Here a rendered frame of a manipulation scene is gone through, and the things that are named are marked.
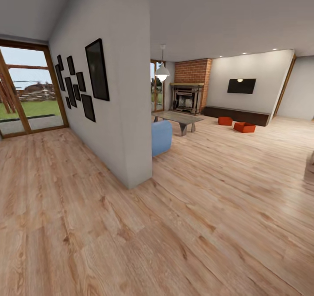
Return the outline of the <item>storage box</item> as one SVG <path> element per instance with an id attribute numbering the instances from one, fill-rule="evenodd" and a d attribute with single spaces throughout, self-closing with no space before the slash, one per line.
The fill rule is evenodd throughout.
<path id="1" fill-rule="evenodd" d="M 247 122 L 236 122 L 234 124 L 234 129 L 241 133 L 253 133 L 256 125 Z"/>
<path id="2" fill-rule="evenodd" d="M 218 123 L 222 126 L 232 126 L 233 120 L 229 117 L 218 117 Z"/>

